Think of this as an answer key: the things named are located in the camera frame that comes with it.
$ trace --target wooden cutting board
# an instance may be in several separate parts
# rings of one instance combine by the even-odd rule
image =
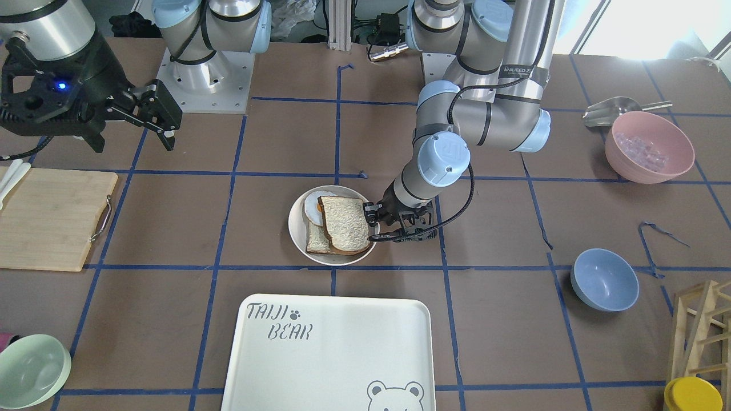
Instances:
[[[31,168],[3,200],[0,268],[81,271],[116,183],[115,173]]]

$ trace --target pink object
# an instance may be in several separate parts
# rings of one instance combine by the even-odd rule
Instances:
[[[13,333],[0,333],[0,352],[5,350],[15,337],[16,335]]]
[[[639,142],[639,153],[620,148],[627,150],[633,142]],[[661,116],[644,111],[625,113],[614,121],[605,153],[614,171],[641,184],[668,181],[690,170],[695,161],[695,150],[685,133]]]

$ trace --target white utensil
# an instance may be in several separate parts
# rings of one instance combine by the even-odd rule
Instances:
[[[21,164],[23,164],[23,160],[21,159],[15,159],[10,162],[10,166],[7,168],[7,171],[5,171],[5,175],[2,176],[2,180],[0,180],[0,191],[2,191],[5,184],[10,181],[10,177],[15,174],[15,171],[18,170],[18,167],[20,167]]]
[[[10,180],[2,188],[2,192],[0,192],[0,210],[2,210],[2,200],[5,199],[7,193],[9,193],[10,190],[12,190],[12,188],[15,187],[16,184],[18,184],[18,182],[28,173],[30,169],[31,163],[24,162],[20,165],[20,167],[18,167],[18,169],[12,174],[12,176],[10,176]]]

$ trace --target light blue joint cap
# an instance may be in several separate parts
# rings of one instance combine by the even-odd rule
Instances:
[[[453,132],[437,132],[419,148],[419,173],[435,187],[446,187],[459,179],[469,165],[469,148]]]
[[[550,134],[550,114],[541,109],[541,115],[538,118],[536,126],[533,127],[533,131],[528,135],[523,144],[518,146],[513,151],[522,151],[523,153],[535,153],[545,146],[548,141],[548,135]]]
[[[494,39],[507,41],[512,21],[512,9],[502,0],[475,0],[472,14],[477,25]]]
[[[173,27],[195,13],[200,0],[154,0],[152,14],[155,24],[161,29]]]
[[[412,10],[414,9],[414,0],[409,0],[409,6],[406,8],[406,45],[409,46],[412,50],[421,51],[419,46],[416,44],[416,39],[414,38],[414,13]]]
[[[251,44],[251,53],[264,53],[269,48],[269,39],[272,34],[272,5],[262,0],[262,11],[259,14],[257,32]]]
[[[421,106],[421,103],[441,93],[458,93],[460,90],[459,86],[448,80],[435,80],[424,86],[419,92],[419,102],[417,108]]]

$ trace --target pink bowl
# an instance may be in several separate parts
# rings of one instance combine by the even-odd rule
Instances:
[[[618,136],[622,134],[638,137],[645,144],[652,143],[653,150],[665,157],[664,166],[652,171],[630,159],[618,145]],[[605,153],[614,171],[641,184],[668,181],[690,170],[695,161],[695,150],[685,133],[668,120],[644,111],[625,113],[614,121]]]

